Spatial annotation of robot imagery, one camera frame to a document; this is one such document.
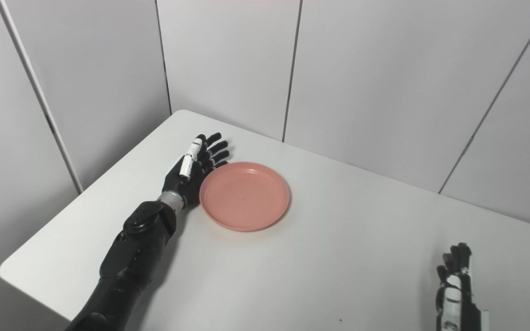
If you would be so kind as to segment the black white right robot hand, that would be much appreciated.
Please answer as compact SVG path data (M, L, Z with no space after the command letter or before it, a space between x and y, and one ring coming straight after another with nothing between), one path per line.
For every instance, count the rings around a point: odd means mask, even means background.
M473 299L472 250L464 242L443 253L437 266L439 289L435 298L437 331L489 331L490 314Z

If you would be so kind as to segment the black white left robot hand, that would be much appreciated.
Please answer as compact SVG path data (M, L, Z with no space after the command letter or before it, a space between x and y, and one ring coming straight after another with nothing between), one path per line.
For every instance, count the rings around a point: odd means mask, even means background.
M187 152L165 177L158 201L180 212L199 203L199 191L206 177L227 164L230 156L228 141L216 132L208 137L198 135Z

